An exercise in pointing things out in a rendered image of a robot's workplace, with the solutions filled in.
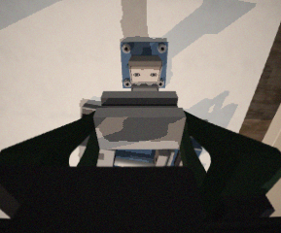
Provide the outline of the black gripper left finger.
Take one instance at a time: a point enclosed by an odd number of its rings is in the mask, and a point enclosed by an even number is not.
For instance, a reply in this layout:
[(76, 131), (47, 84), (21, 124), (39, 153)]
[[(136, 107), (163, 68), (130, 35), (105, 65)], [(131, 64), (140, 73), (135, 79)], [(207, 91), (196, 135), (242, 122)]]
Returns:
[(77, 166), (97, 166), (100, 147), (94, 125), (94, 112), (56, 129), (0, 150), (0, 163), (70, 166), (71, 153), (88, 138)]

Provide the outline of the grey metal block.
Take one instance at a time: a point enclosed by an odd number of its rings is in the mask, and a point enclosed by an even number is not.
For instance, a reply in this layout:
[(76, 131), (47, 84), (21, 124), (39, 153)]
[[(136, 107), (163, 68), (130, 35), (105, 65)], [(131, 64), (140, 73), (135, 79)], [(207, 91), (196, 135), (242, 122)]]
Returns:
[(101, 150), (179, 149), (186, 115), (176, 91), (103, 91), (93, 116)]

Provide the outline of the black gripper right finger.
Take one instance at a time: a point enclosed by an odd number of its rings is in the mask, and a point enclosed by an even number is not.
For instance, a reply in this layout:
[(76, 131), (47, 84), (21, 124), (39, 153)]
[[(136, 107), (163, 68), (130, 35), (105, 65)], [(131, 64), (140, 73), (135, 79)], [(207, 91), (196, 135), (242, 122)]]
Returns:
[[(179, 150), (183, 166), (193, 170), (205, 219), (222, 197), (266, 195), (281, 179), (281, 151), (278, 148), (184, 113), (186, 121)], [(210, 155), (207, 172), (189, 133)]]

